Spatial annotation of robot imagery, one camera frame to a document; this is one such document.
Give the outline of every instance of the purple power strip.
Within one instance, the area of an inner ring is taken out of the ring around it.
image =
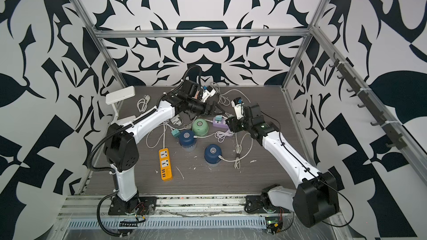
[[[212,125],[214,127],[220,127],[220,128],[224,128],[224,129],[228,129],[228,125],[226,124],[226,120],[224,118],[222,118],[221,121],[215,120],[215,117],[212,120]]]

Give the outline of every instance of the white stand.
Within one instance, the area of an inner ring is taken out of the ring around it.
[[[135,96],[135,88],[133,86],[129,86],[129,87],[117,90],[105,96],[105,103],[107,105],[111,105],[114,109],[114,118],[111,124],[116,123],[118,125],[122,125],[136,118],[136,116],[130,116],[124,119],[117,120],[117,118],[119,118],[119,112],[117,111],[117,107],[115,103],[125,100],[127,98],[131,98],[133,96]]]

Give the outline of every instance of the blue container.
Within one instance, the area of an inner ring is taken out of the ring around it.
[[[196,138],[194,132],[191,130],[184,130],[179,135],[179,144],[185,151],[193,151],[195,149]]]
[[[206,163],[212,167],[217,166],[221,159],[218,156],[222,156],[221,147],[215,144],[210,144],[205,148],[205,160]]]

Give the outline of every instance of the black cable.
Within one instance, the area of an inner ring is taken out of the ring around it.
[[[110,198],[110,197],[112,197],[112,196],[117,195],[117,192],[118,192],[118,191],[115,191],[115,192],[114,192],[114,193],[112,193],[112,194],[109,194],[109,195],[107,195],[107,196],[104,196],[104,197],[99,201],[99,203],[98,203],[98,207],[97,207],[97,220],[98,220],[98,224],[99,224],[99,226],[101,227],[101,229],[102,229],[106,234],[108,234],[108,235],[110,235],[110,236],[120,237],[122,234],[114,233],[114,232],[110,232],[109,230],[107,230],[107,228],[105,228],[105,227],[104,227],[103,223],[101,222],[101,216],[99,215],[99,211],[100,211],[100,209],[101,209],[101,205],[102,205],[102,203],[104,202],[104,200],[106,200],[107,198]]]
[[[332,227],[345,227],[345,226],[347,226],[347,225],[349,225],[350,224],[350,222],[352,222],[353,221],[353,218],[354,218],[354,208],[353,208],[353,205],[351,204],[351,202],[348,200],[348,198],[347,197],[345,197],[345,195],[343,195],[342,193],[340,193],[340,192],[338,192],[335,188],[333,188],[333,187],[331,187],[330,185],[328,185],[327,183],[325,183],[324,181],[322,181],[319,177],[316,177],[316,176],[314,176],[314,174],[312,174],[311,172],[310,172],[310,169],[308,169],[308,173],[310,173],[314,178],[316,178],[319,182],[321,182],[322,184],[324,184],[324,185],[326,185],[326,186],[328,186],[330,189],[332,189],[332,190],[334,190],[335,192],[337,192],[338,194],[340,194],[342,197],[344,197],[344,199],[345,200],[347,200],[347,202],[350,204],[350,207],[351,207],[351,212],[352,212],[352,215],[351,215],[351,218],[350,218],[350,221],[349,222],[346,222],[345,224],[343,224],[343,225],[333,225],[333,224],[330,224],[330,223],[327,223],[327,222],[324,222],[324,221],[322,221],[324,224],[327,224],[327,225],[329,225],[329,226],[332,226]]]
[[[140,118],[138,118],[138,119],[136,119],[133,123],[134,124],[137,124],[138,122],[140,122],[140,121],[142,121],[142,120],[144,120],[145,118],[147,118],[149,115],[152,115],[154,112],[156,112],[157,111],[157,109],[152,109],[150,112],[147,112],[147,113],[145,113],[145,115],[144,116],[142,116],[142,117],[140,117]],[[119,133],[121,133],[121,132],[123,132],[123,131],[125,131],[125,130],[127,130],[127,129],[129,129],[129,128],[131,128],[132,127],[132,124],[128,124],[128,125],[126,125],[126,126],[124,126],[124,127],[121,127],[120,129],[117,129],[117,130],[115,130],[114,132],[112,132],[112,133],[110,133],[110,134],[108,134],[107,136],[105,136],[101,141],[99,141],[99,143],[97,143],[97,145],[92,149],[92,151],[91,151],[91,153],[89,154],[89,156],[88,156],[88,161],[87,161],[87,163],[86,163],[86,166],[88,167],[88,169],[89,170],[92,170],[92,171],[103,171],[103,170],[109,170],[110,172],[112,172],[112,173],[115,173],[116,171],[115,171],[115,169],[113,169],[113,168],[111,168],[111,167],[101,167],[101,168],[96,168],[96,167],[94,167],[93,165],[92,165],[92,161],[93,161],[93,158],[95,157],[95,154],[98,152],[98,150],[100,149],[100,147],[108,140],[108,139],[110,139],[111,137],[113,137],[113,136],[115,136],[115,135],[117,135],[117,134],[119,134]]]
[[[294,219],[295,219],[295,212],[293,212],[291,224],[286,229],[280,230],[280,232],[285,232],[287,229],[291,228]]]
[[[248,211],[247,207],[248,207],[248,205],[245,205],[245,207],[243,208],[243,210],[246,211],[247,213],[252,213],[252,212],[254,212],[256,210],[259,210],[260,208],[263,208],[263,206],[261,206],[259,208],[254,208],[254,209],[251,209],[250,211]]]
[[[332,190],[334,190],[335,192],[337,192],[339,195],[341,195],[342,197],[344,197],[344,199],[345,200],[347,200],[347,202],[350,204],[350,207],[351,207],[351,212],[352,212],[352,215],[351,215],[351,219],[350,219],[350,221],[349,222],[347,222],[347,223],[345,223],[345,224],[343,224],[343,225],[333,225],[333,224],[329,224],[329,223],[327,223],[327,222],[324,222],[324,221],[322,221],[323,223],[325,223],[325,224],[327,224],[327,225],[330,225],[330,226],[332,226],[332,227],[345,227],[345,226],[347,226],[347,225],[349,225],[350,224],[350,222],[352,222],[352,220],[353,220],[353,218],[354,218],[354,208],[353,208],[353,205],[351,204],[351,202],[348,200],[348,198],[347,197],[345,197],[342,193],[340,193],[340,192],[338,192],[335,188],[333,188],[332,186],[330,186],[330,185],[328,185],[327,183],[325,183],[324,181],[322,181],[318,176],[314,176],[314,174],[312,174],[311,172],[310,172],[310,168],[307,168],[299,159],[297,159],[296,158],[296,156],[294,155],[294,154],[292,154],[287,148],[286,148],[286,146],[285,146],[285,144],[283,143],[283,141],[282,141],[282,134],[281,134],[281,132],[280,132],[280,129],[281,129],[281,127],[280,127],[280,122],[278,121],[278,120],[276,120],[276,119],[274,119],[273,117],[271,117],[271,116],[269,116],[269,115],[267,115],[267,114],[265,114],[264,112],[262,112],[261,111],[261,113],[262,114],[264,114],[265,116],[267,116],[267,117],[269,117],[270,119],[272,119],[272,120],[275,120],[278,124],[279,124],[279,139],[280,139],[280,142],[282,143],[282,145],[283,145],[283,147],[302,165],[302,167],[304,167],[305,168],[305,170],[308,172],[308,173],[310,173],[314,178],[316,178],[319,182],[321,182],[322,184],[324,184],[324,185],[326,185],[326,186],[328,186],[330,189],[332,189]]]
[[[281,133],[281,129],[282,128],[280,126],[280,122],[278,120],[276,120],[275,118],[271,117],[270,115],[265,114],[262,111],[261,111],[261,113],[264,114],[265,116],[269,117],[270,119],[275,120],[279,124],[279,139],[280,139],[280,142],[282,143],[282,146],[287,150],[287,152],[289,152],[292,155],[292,157],[294,157],[302,165],[302,167],[304,167],[305,169],[307,169],[307,167],[299,159],[297,159],[297,157],[292,152],[290,152],[286,148],[285,144],[283,143],[283,141],[282,141],[282,133]]]

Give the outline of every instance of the white debris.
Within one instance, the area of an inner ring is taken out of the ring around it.
[[[181,172],[179,169],[178,169],[178,171],[179,171],[179,173],[181,174],[182,179],[184,180],[184,176],[183,176],[182,172]]]

